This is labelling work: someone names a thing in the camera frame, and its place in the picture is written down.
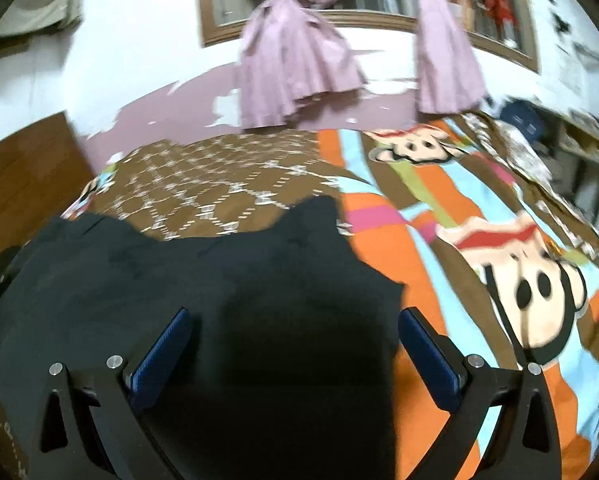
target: black fabric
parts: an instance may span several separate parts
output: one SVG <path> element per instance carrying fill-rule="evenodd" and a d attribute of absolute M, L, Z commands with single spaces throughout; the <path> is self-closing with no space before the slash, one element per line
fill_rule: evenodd
<path fill-rule="evenodd" d="M 185 478 L 392 480 L 403 287 L 357 260 L 336 221 L 327 197 L 218 238 L 51 221 L 0 299 L 0 403 L 24 452 L 49 365 L 125 355 L 175 303 L 199 330 L 142 417 Z"/>

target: blue gripper pad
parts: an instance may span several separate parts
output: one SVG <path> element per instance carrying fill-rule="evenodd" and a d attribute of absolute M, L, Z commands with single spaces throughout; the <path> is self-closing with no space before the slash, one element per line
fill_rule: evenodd
<path fill-rule="evenodd" d="M 131 407 L 139 413 L 153 407 L 191 338 L 193 319 L 183 308 L 169 323 L 131 378 Z"/>
<path fill-rule="evenodd" d="M 461 385 L 435 341 L 409 309 L 399 314 L 399 339 L 417 368 L 437 407 L 454 413 L 461 402 Z"/>

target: screw head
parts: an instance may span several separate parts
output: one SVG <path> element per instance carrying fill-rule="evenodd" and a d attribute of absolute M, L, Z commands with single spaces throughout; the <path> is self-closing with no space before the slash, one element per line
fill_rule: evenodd
<path fill-rule="evenodd" d="M 539 375 L 541 373 L 541 366 L 537 363 L 529 363 L 529 372 L 533 375 Z"/>
<path fill-rule="evenodd" d="M 122 359 L 121 355 L 112 355 L 106 360 L 106 366 L 108 366 L 111 370 L 115 370 L 118 368 L 124 359 Z"/>
<path fill-rule="evenodd" d="M 481 368 L 484 366 L 484 358 L 481 355 L 471 354 L 468 356 L 468 364 L 473 368 Z"/>
<path fill-rule="evenodd" d="M 62 368 L 64 368 L 62 366 L 62 363 L 53 363 L 51 365 L 51 367 L 49 368 L 49 374 L 51 375 L 57 375 L 62 371 Z"/>

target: bedsheet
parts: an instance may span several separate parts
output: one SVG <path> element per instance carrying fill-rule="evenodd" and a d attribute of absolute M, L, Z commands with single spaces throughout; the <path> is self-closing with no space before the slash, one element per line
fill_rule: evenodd
<path fill-rule="evenodd" d="M 335 197 L 340 233 L 360 259 L 408 285 L 404 306 L 417 306 L 464 354 L 499 367 L 542 365 L 563 478 L 576 479 L 599 449 L 599 233 L 547 184 L 509 167 L 507 155 L 483 114 L 408 131 L 162 140 L 109 168 L 88 208 L 170 239 L 260 230 L 305 196 Z M 403 479 L 447 413 L 403 350 L 394 373 Z M 474 473 L 497 414 L 490 410 L 459 478 Z M 5 429 L 0 420 L 1 458 L 17 448 Z M 11 470 L 26 474 L 21 453 Z"/>

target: light blue stripe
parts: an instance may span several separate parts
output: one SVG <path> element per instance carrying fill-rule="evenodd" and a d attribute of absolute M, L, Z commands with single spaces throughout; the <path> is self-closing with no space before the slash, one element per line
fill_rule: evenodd
<path fill-rule="evenodd" d="M 584 349 L 577 323 L 558 357 L 566 384 L 577 397 L 577 434 L 591 442 L 591 458 L 599 445 L 599 363 Z"/>
<path fill-rule="evenodd" d="M 515 213 L 506 207 L 492 189 L 456 160 L 441 165 L 441 168 L 451 177 L 457 190 L 479 207 L 486 221 L 503 224 L 516 219 Z"/>
<path fill-rule="evenodd" d="M 592 262 L 585 263 L 578 266 L 582 271 L 584 283 L 586 283 L 586 293 L 588 299 L 595 295 L 595 292 L 599 290 L 599 268 Z"/>
<path fill-rule="evenodd" d="M 431 206 L 426 202 L 418 202 L 410 207 L 405 207 L 399 213 L 404 220 L 410 222 L 413 218 L 421 215 L 424 211 L 432 211 Z"/>
<path fill-rule="evenodd" d="M 467 134 L 465 134 L 462 129 L 457 126 L 457 123 L 455 121 L 453 121 L 453 119 L 449 119 L 448 117 L 446 117 L 444 119 L 444 122 L 446 124 L 448 124 L 451 127 L 451 130 L 453 130 L 456 134 L 458 134 L 462 139 L 468 140 L 468 142 L 471 143 L 471 145 L 475 145 L 475 143 L 473 142 L 473 139 L 471 139 L 470 137 L 467 136 Z"/>
<path fill-rule="evenodd" d="M 364 151 L 359 138 L 362 134 L 356 130 L 337 130 L 337 134 L 339 135 L 342 158 L 346 163 L 346 169 L 377 187 L 371 170 L 369 170 L 369 165 L 366 163 L 367 153 Z"/>
<path fill-rule="evenodd" d="M 422 258 L 426 273 L 431 279 L 441 315 L 444 318 L 444 325 L 449 337 L 455 343 L 455 346 L 464 355 L 478 354 L 481 355 L 486 362 L 492 367 L 497 367 L 497 359 L 491 351 L 490 347 L 484 339 L 484 335 L 478 327 L 470 319 L 461 301 L 455 294 L 449 280 L 446 278 L 435 253 L 431 250 L 428 244 L 423 240 L 422 236 L 411 226 L 407 226 L 408 231 L 413 237 L 417 252 Z M 494 406 L 488 410 L 482 428 L 477 435 L 477 446 L 479 447 L 480 455 L 486 451 L 486 446 L 491 439 L 497 417 L 501 406 Z"/>
<path fill-rule="evenodd" d="M 337 186 L 343 193 L 374 193 L 376 195 L 384 196 L 379 189 L 371 186 L 371 184 L 347 176 L 338 176 Z"/>

